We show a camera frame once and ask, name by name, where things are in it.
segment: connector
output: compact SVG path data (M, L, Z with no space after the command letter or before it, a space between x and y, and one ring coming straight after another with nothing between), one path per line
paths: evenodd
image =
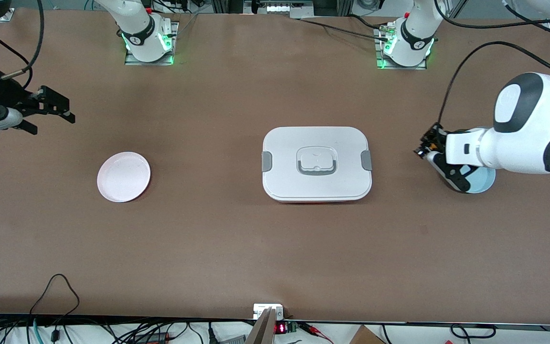
M218 344L218 338L216 338L216 334L213 333L211 322L209 323L209 329L207 331L209 332L209 344Z
M319 337L316 333L316 328L309 325L306 322L298 322L298 328L305 331L306 333L309 333L310 335L314 335L315 337Z
M52 333L50 334L50 342L54 343L59 340L59 335L59 330L52 331Z

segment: black cable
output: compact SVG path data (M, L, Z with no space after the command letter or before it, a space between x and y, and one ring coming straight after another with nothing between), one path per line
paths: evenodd
M181 334L184 333L187 329L188 329L188 323L186 323L186 327L184 327L184 329L178 335L174 336L173 339L181 336Z
M53 322L53 324L57 323L61 318L57 318L57 320L55 320L55 322ZM100 322L97 322L96 320L93 320L93 319L90 319L90 318L74 318L74 320L85 320L85 321L89 321L89 322L92 322L94 323L95 325L101 327L103 330L105 330L105 332L109 333L115 340L116 340L116 343L119 343L120 342L120 338L116 337L116 334L114 333L114 330L112 329L111 326L109 326L109 324L107 323L107 321L104 321L105 325L104 324L101 324Z
M16 324L14 324L12 327L10 327L10 329L8 331L5 331L4 337L2 338L0 344L5 344L7 336L13 331L14 327L18 326L19 323L20 323L20 319L16 322Z
M353 13L348 14L347 17L356 18L362 24L364 24L365 26L368 26L371 29L379 29L382 25L388 24L388 22L382 22L381 24L373 25L373 24L370 24L368 21L365 21L364 18L360 17L359 15L355 15Z
M188 9L183 9L182 7L171 7L171 6L167 6L164 4L164 2L161 2L160 0L154 0L155 3L159 4L160 6L162 7L166 7L169 11L172 11L173 13L175 13L175 11L173 10L182 10L182 11L189 11L190 13L192 13L190 10Z
M546 24L550 22L550 19L541 19L541 20L530 20L530 21L521 21L521 22L507 22L506 24L494 24L494 25L470 25L470 24L462 24L460 22L456 22L451 20L443 11L441 10L441 7L438 6L438 0L434 0L434 5L436 6L436 11L438 11L439 15L445 20L445 22L448 22L449 24L452 24L454 26L458 26L460 28L467 28L467 29L499 29L499 28L510 28L512 26L523 26L523 25L534 25L534 24Z
M140 323L136 327L136 329L128 331L127 333L124 333L119 338L122 338L122 341L125 342L125 343L129 343L129 342L134 343L135 342L135 337L136 337L136 335L138 335L139 331L149 329L151 326L153 326L155 324L158 324L160 318L155 318L155 319L157 320L156 322L142 322L142 323Z
M550 63L544 61L544 59L541 59L536 54L533 54L533 53L529 52L525 48L521 48L521 46L518 46L517 44L513 44L513 43L509 43L509 42L503 42L503 41L493 41L493 42L484 43L484 44L478 46L477 48L475 48L474 50L472 50L468 55L466 55L466 57L462 60L460 65L458 65L457 69L455 70L454 76L452 76L451 80L449 81L447 91L445 92L445 98L443 99L443 104L441 105L441 111L438 114L438 120L436 121L437 123L440 123L441 119L443 119L443 111L445 110L445 105L447 104L447 99L449 98L449 93L451 92L451 88L454 84L455 78L458 76L458 73L460 72L461 68L468 61L468 59L472 55L474 55L474 53L476 53L479 50L481 50L482 48L485 48L486 46L490 46L490 45L504 45L504 46L508 46L510 48L516 49L516 50L528 55L529 57L532 57L532 59L534 59L535 61L537 61L538 63L540 63L544 67L547 67L548 69L550 69Z
M44 6L42 4L42 0L37 0L37 9L40 13L40 37L37 40L37 46L35 48L35 52L33 53L33 57L31 57L31 61L29 61L27 66L22 69L23 72L26 72L29 68L33 67L35 60L37 60L37 57L40 54L40 50L42 50L42 42L44 40Z
M21 53L17 52L16 50L14 50L14 48L12 48L11 46L7 45L6 42L2 41L0 39L0 44L6 48L7 50L9 50L12 54L18 56L24 63L26 63L27 65L29 64L29 60L26 59L26 57L22 56ZM22 88L23 89L26 89L27 86L29 85L29 83L31 83L31 79L33 79L33 68L29 68L29 77L27 78L27 81L24 83L24 85L22 85Z
M69 343L74 344L74 342L72 341L72 338L69 337L69 333L67 331L67 326L65 324L63 324L63 331L65 331L65 336L67 336L67 340L69 341Z
M346 30L346 29L341 29L341 28L337 28L336 26L330 26L328 24L322 24L321 22L310 21L310 20L300 20L300 21L301 22L308 22L310 24L323 26L325 28L329 28L329 29L333 29L333 30L337 30L337 31L345 32L345 33L349 33L350 35L357 35L357 36L360 36L360 37L367 37L367 38L370 38L370 39L376 39L378 41L383 41L383 42L386 42L388 40L385 37L376 37L375 35L366 35L364 33L354 32L354 31L350 31L350 30Z
M205 344L205 343L203 343L203 337L201 337L201 335L197 331L195 331L192 328L192 326L190 326L190 322L187 322L186 324L188 324L188 328L190 329L190 331L193 331L193 333L196 333L199 336L199 339L201 340L201 344Z
M523 17L519 12L515 11L514 9L512 9L509 5L506 5L504 6L504 8L506 8L510 13L512 13L515 17L523 20L524 22L531 22L532 20L530 20L529 18L526 18L526 17ZM537 28L539 29L543 29L545 30L546 32L550 33L550 28L547 28L546 26L544 25L541 25L541 24L535 24L533 23L532 24L533 26L536 26Z
M458 335L455 333L454 328L461 329L464 335ZM460 324L451 324L451 327L449 327L449 330L451 331L451 334L460 338L460 339L466 339L468 341L468 344L471 344L471 339L489 339L496 335L496 327L491 325L492 333L488 335L468 335L468 332L465 330L463 326Z
M44 298L44 295L46 295L46 292L48 292L48 289L50 289L50 284L52 283L52 281L57 276L63 277L63 279L65 280L65 283L67 283L67 287L69 288L69 290L76 297L76 305L72 309L70 309L69 312L65 313L65 315L60 316L55 321L55 323L58 323L61 318L65 317L65 316L69 315L70 313L72 313L73 311L75 311L78 308L78 306L80 305L80 297L78 296L78 293L74 290L74 288L72 288L72 285L69 283L69 279L67 279L67 276L65 276L64 274L54 274L54 275L52 275L52 277L50 277L50 280L48 281L48 284L46 285L46 288L42 292L42 295L39 296L37 301L35 301L35 303L33 303L33 306L31 306L31 309L29 310L29 314L27 316L27 324L26 324L27 344L31 343L31 340L29 339L29 323L31 322L31 315L33 314L33 309L35 309L37 304L40 303L40 301L42 301L42 299Z
M386 341L388 342L388 344L391 344L391 341L389 340L389 337L388 337L388 331L386 330L386 326L384 324L381 324L381 327L383 329L383 335L386 337Z

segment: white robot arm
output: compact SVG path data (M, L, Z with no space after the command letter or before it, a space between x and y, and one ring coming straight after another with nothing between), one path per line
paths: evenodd
M441 0L438 4L441 11L445 11ZM408 15L393 22L394 33L383 53L398 65L419 65L428 55L441 21L443 18L436 10L434 0L414 0Z
M140 0L95 1L114 17L127 48L137 60L154 62L172 49L171 19L148 14Z
M527 0L550 18L550 0ZM444 131L436 123L415 150L457 191L483 192L496 169L550 173L550 75L521 74L498 95L493 127Z

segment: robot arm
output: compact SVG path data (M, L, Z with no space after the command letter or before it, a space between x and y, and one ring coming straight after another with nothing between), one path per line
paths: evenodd
M42 86L35 93L25 91L13 79L2 80L0 71L0 130L15 128L37 134L37 126L24 118L35 115L58 115L75 123L75 116L69 111L69 100L49 87Z
M550 0L526 0L550 18ZM550 75L525 73L498 95L493 127L444 131L436 123L415 150L461 192L483 192L496 169L550 173Z
M445 12L445 4L441 0L438 4ZM394 31L388 37L389 48L383 51L384 54L404 67L419 65L428 55L441 21L443 18L436 10L434 0L414 0L408 16L398 18L391 24Z
M171 19L148 14L140 0L95 0L114 17L127 49L142 62L154 62L172 48Z
M493 128L449 133L447 163L550 173L550 75L526 73L496 100Z

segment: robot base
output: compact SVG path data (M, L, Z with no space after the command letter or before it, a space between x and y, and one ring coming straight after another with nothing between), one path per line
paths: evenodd
M170 21L168 18L164 18L165 20L165 26L164 26L164 33L165 34L171 34L172 37L163 37L162 41L164 44L171 45L171 50L166 52L162 57L156 61L153 62L142 62L136 59L133 54L131 53L131 50L126 48L126 55L124 58L124 64L125 65L172 65L175 59L175 46L177 45L177 31L180 26L179 21Z
M388 29L393 26L393 22L388 23ZM388 37L388 35L391 35L390 31L386 31L385 33L381 31L380 29L373 29L373 35L375 37ZM385 55L383 53L383 50L388 49L388 42L382 42L375 39L375 51L377 53L377 67L380 69L407 69L407 70L424 70L426 69L426 59L424 58L419 65L415 65L412 67L404 67L403 65L399 65L395 63L393 60L391 60L391 57L388 55Z

